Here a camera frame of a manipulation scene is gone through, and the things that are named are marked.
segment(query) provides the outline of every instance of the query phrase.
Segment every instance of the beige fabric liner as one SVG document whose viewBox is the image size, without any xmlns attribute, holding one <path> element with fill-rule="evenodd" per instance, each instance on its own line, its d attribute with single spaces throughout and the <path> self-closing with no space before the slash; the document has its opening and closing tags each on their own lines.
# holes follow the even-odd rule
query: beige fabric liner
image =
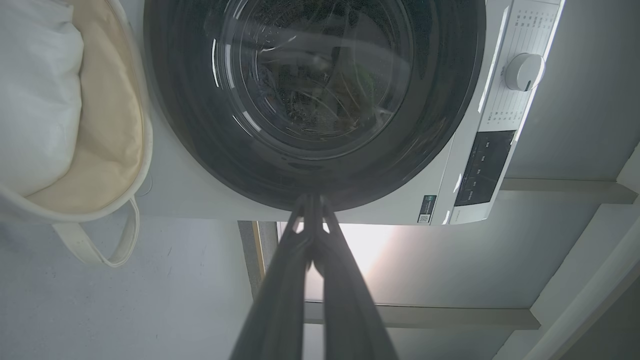
<svg viewBox="0 0 640 360">
<path fill-rule="evenodd" d="M 67 0 L 82 34 L 82 112 L 69 171 L 27 197 L 53 211 L 85 214 L 119 198 L 143 157 L 143 116 L 131 53 L 106 0 Z"/>
</svg>

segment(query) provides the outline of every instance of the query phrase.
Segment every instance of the basket handle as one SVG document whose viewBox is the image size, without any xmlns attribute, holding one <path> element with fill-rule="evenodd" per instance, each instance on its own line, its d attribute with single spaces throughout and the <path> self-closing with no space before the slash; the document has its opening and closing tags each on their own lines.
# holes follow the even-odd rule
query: basket handle
<svg viewBox="0 0 640 360">
<path fill-rule="evenodd" d="M 52 226 L 69 251 L 83 263 L 105 264 L 116 268 L 129 259 L 136 240 L 138 239 L 138 231 L 140 230 L 140 211 L 138 210 L 136 199 L 132 197 L 129 199 L 128 204 L 131 205 L 132 211 L 129 213 L 127 223 L 124 225 L 120 243 L 109 259 L 100 253 L 87 233 L 77 222 L 53 224 Z"/>
</svg>

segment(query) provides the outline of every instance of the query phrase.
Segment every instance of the white washing machine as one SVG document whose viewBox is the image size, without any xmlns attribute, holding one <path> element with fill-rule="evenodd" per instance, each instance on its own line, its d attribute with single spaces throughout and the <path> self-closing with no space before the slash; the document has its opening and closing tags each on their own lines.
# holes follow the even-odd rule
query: white washing machine
<svg viewBox="0 0 640 360">
<path fill-rule="evenodd" d="M 146 215 L 487 218 L 564 0 L 147 1 Z"/>
</svg>

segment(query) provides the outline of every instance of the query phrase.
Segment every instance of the white pillow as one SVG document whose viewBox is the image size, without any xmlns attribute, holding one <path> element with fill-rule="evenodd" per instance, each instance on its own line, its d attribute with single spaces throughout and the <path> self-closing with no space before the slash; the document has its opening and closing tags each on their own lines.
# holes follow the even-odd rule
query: white pillow
<svg viewBox="0 0 640 360">
<path fill-rule="evenodd" d="M 83 41 L 73 7 L 0 1 L 0 183 L 27 196 L 71 164 L 80 121 Z"/>
</svg>

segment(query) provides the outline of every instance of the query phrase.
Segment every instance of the control panel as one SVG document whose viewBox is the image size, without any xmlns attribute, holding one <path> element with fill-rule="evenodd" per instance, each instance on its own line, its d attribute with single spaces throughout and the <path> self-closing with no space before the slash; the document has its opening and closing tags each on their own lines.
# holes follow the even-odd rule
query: control panel
<svg viewBox="0 0 640 360">
<path fill-rule="evenodd" d="M 454 206 L 491 201 L 515 133 L 509 130 L 476 134 Z"/>
<path fill-rule="evenodd" d="M 543 57 L 558 9 L 556 4 L 541 1 L 525 0 L 513 4 L 484 105 L 480 131 L 520 127 L 531 89 L 544 74 Z"/>
</svg>

